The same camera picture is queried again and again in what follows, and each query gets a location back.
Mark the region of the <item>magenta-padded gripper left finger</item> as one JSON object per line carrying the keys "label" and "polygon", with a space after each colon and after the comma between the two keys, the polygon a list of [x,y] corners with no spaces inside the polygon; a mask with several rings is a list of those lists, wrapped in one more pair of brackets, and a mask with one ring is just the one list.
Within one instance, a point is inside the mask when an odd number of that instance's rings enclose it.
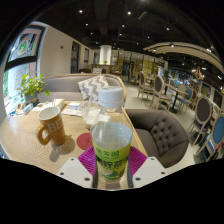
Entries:
{"label": "magenta-padded gripper left finger", "polygon": [[98,168],[94,148],[85,150],[79,157],[69,158],[57,175],[84,188],[96,188]]}

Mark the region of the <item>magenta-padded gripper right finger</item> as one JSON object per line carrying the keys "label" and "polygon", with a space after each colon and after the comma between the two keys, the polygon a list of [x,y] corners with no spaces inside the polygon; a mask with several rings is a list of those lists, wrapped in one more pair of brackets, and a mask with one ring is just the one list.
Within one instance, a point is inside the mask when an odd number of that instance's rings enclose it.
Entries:
{"label": "magenta-padded gripper right finger", "polygon": [[140,188],[167,175],[156,157],[147,157],[135,147],[130,147],[127,182],[129,188]]}

